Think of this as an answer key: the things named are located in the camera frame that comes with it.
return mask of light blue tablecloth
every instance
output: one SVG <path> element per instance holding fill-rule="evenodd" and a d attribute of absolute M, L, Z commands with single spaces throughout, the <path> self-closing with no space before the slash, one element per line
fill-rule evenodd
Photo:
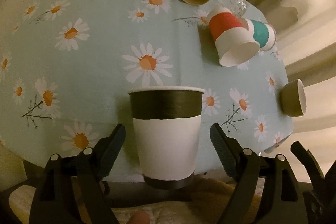
<path fill-rule="evenodd" d="M 0 44 L 0 139 L 36 165 L 76 155 L 122 123 L 125 145 L 106 180 L 143 181 L 127 91 L 149 85 L 206 90 L 196 174 L 221 166 L 209 138 L 215 122 L 256 153 L 293 131 L 277 101 L 288 80 L 276 49 L 219 65 L 205 17 L 229 0 L 30 2 Z M 266 22 L 252 5 L 244 17 Z"/>

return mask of teal and white paper cup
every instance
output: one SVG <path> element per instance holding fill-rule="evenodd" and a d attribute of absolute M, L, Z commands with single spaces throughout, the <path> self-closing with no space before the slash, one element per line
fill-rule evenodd
<path fill-rule="evenodd" d="M 245 18 L 240 18 L 239 21 L 259 43 L 261 51 L 267 52 L 274 47 L 277 34 L 272 25 Z"/>

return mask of black and white paper cup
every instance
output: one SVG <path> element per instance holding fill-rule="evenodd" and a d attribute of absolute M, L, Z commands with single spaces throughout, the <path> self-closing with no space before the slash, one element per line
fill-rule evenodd
<path fill-rule="evenodd" d="M 178 189 L 193 181 L 203 89 L 155 86 L 129 92 L 145 182 Z"/>

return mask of screw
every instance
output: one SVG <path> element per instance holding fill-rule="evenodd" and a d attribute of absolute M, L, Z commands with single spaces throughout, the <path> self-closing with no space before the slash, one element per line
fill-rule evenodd
<path fill-rule="evenodd" d="M 286 159 L 286 157 L 283 154 L 279 154 L 278 159 L 281 160 L 281 161 L 284 161 Z"/>
<path fill-rule="evenodd" d="M 51 160 L 57 160 L 58 159 L 58 154 L 53 154 L 50 157 Z"/>
<path fill-rule="evenodd" d="M 85 154 L 85 155 L 90 155 L 91 153 L 92 153 L 92 148 L 91 147 L 89 147 L 89 148 L 85 148 L 84 149 L 84 151 L 83 151 L 83 153 Z"/>
<path fill-rule="evenodd" d="M 249 149 L 249 148 L 245 148 L 245 149 L 243 150 L 243 153 L 244 153 L 245 155 L 252 155 L 252 150 Z"/>

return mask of cup rim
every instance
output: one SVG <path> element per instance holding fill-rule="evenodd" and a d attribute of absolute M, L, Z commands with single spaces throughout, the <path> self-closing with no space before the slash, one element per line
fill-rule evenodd
<path fill-rule="evenodd" d="M 197 88 L 194 86 L 149 86 L 147 88 L 139 88 L 139 89 L 130 90 L 127 93 L 131 94 L 134 92 L 151 91 L 151 90 L 189 90 L 189 91 L 199 91 L 199 92 L 205 93 L 204 89 Z"/>

